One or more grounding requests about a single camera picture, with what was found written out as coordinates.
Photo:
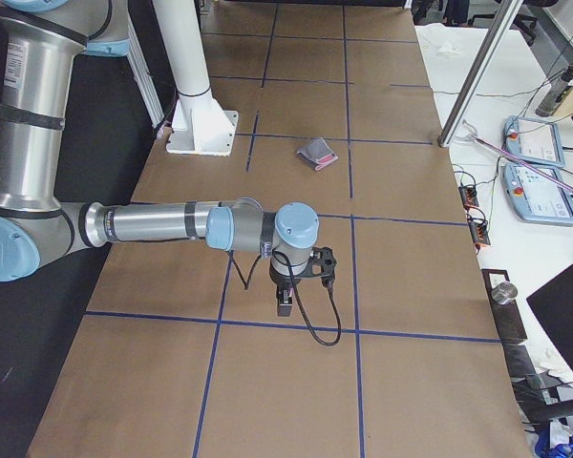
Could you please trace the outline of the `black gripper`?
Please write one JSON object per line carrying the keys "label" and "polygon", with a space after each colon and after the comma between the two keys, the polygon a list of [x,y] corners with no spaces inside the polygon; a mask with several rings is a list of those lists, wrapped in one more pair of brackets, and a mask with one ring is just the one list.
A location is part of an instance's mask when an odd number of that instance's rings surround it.
{"label": "black gripper", "polygon": [[294,281],[289,275],[278,272],[273,266],[269,268],[269,276],[276,285],[277,315],[289,317],[293,305]]}

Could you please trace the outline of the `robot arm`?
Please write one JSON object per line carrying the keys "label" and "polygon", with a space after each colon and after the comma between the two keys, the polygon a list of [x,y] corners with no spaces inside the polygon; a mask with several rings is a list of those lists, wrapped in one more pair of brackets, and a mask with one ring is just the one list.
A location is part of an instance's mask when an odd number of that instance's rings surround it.
{"label": "robot arm", "polygon": [[157,95],[124,1],[1,1],[0,308],[56,304],[69,258],[117,243],[201,240],[269,263],[277,313],[310,277],[319,231],[300,202],[254,198],[134,203]]}

